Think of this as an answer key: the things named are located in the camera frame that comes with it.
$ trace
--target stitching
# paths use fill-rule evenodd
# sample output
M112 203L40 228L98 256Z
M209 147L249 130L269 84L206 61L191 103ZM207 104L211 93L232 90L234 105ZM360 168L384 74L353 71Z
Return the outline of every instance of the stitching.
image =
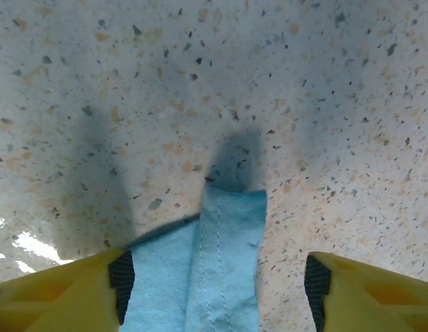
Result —
M220 256L220 211L219 210L217 210L217 214L218 216L217 216L217 222L216 222L216 252L218 256L218 264L220 264L221 285L223 285L224 279L225 279L225 271L223 270L223 265L221 265L221 256ZM230 326L230 321L229 321L229 315L227 314L226 300L225 300L225 294L223 292L223 287L221 287L221 299L223 300L223 308L225 309L227 327L229 327L229 331L232 332L232 327Z
M209 321L211 323L211 327L213 332L215 332L215 328L214 328L214 322L212 321L212 312L211 312L211 307L209 305L209 300L207 299L207 281L206 281L206 274L205 274L205 269L203 267L203 259L201 257L201 252L203 251L203 226L201 227L201 231L200 231L200 265L201 265L201 272L202 272L202 276L203 276L203 282L204 282L204 293L205 293L205 297L206 297L206 304L207 304L207 313L209 315Z

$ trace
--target yellow plastic part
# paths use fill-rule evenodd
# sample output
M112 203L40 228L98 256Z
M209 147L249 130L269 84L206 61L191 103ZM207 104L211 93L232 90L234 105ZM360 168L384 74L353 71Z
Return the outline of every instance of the yellow plastic part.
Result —
M114 332L112 250L0 284L0 332Z
M325 252L323 332L428 332L428 283Z

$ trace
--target floor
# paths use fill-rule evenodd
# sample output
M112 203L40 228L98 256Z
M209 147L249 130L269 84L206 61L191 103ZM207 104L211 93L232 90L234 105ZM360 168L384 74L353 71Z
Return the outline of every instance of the floor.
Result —
M266 188L262 331L305 257L428 281L428 0L0 1L0 281Z

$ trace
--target speckled floor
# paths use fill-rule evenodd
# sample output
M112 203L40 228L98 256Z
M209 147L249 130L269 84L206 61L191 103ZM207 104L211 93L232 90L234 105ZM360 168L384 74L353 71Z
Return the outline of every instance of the speckled floor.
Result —
M262 331L322 250L428 281L428 1L0 0L0 281L266 188Z

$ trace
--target blue cloth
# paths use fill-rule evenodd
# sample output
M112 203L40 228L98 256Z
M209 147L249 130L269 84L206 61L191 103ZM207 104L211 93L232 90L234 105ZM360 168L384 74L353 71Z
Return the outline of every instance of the blue cloth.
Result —
M121 332L257 332L254 278L266 193L207 188L199 219L130 250Z

